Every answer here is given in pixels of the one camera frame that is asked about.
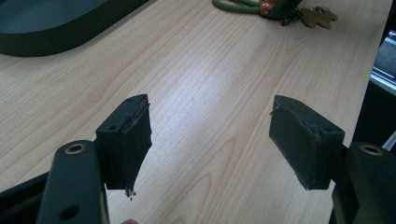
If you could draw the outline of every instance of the wood grain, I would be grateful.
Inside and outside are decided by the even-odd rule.
[[[153,146],[113,223],[328,223],[332,191],[305,191],[268,137],[275,94],[346,131],[349,145],[390,0],[304,1],[331,30],[281,27],[209,0],[150,2],[89,43],[42,58],[0,55],[0,190],[94,139],[128,96],[147,93]]]

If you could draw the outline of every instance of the light wood surface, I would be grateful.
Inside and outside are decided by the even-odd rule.
[[[161,0],[77,49],[0,55],[0,190],[147,93],[153,146],[134,199],[108,192],[113,223],[327,223],[332,190],[304,190],[268,137],[273,98],[305,102],[348,146],[390,2],[304,0],[338,15],[325,30]]]

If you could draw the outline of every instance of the wooden desk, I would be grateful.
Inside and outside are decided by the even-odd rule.
[[[94,139],[122,100],[147,93],[153,146],[134,199],[108,193],[113,223],[327,223],[332,191],[301,187],[268,114],[275,94],[296,98],[349,145],[390,2],[304,1],[339,16],[329,31],[163,0],[77,49],[1,55],[0,190],[47,172],[58,147]]]

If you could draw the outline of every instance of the keychain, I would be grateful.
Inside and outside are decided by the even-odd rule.
[[[280,21],[282,26],[302,21],[309,28],[317,24],[325,29],[331,29],[331,21],[338,17],[326,7],[298,8],[303,0],[233,0],[235,4],[227,4],[222,0],[212,0],[215,7],[225,11],[257,14],[270,20]]]

